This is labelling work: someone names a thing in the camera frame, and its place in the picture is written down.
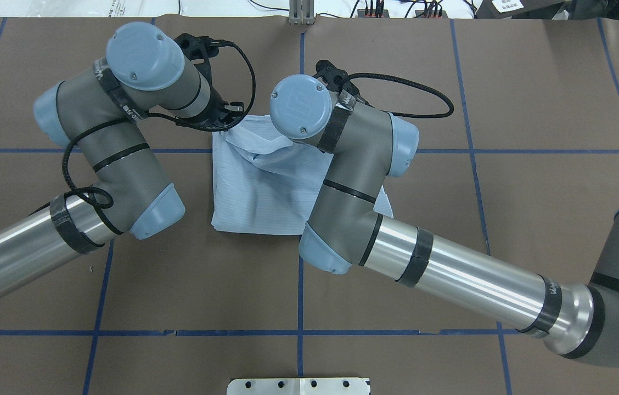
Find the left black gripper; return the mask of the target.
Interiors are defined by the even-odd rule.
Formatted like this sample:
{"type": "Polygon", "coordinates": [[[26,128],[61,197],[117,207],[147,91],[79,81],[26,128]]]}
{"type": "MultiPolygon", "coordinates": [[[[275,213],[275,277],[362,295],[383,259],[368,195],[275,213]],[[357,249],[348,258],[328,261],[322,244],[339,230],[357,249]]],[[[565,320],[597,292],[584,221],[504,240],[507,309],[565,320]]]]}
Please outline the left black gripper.
{"type": "Polygon", "coordinates": [[[246,109],[241,101],[211,101],[200,115],[201,131],[223,132],[240,123],[246,117],[246,109]]]}

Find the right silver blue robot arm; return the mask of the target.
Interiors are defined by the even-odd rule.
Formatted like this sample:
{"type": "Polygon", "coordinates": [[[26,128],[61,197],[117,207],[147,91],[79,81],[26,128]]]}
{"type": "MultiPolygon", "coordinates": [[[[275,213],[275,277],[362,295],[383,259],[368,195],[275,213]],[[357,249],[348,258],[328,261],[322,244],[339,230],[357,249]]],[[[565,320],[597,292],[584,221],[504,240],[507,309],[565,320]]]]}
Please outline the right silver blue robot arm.
{"type": "Polygon", "coordinates": [[[300,257],[325,272],[366,267],[543,341],[576,362],[619,367],[619,208],[586,284],[528,272],[374,207],[385,178],[412,163],[419,130],[310,75],[283,78],[269,100],[292,142],[331,155],[300,238],[300,257]]]}

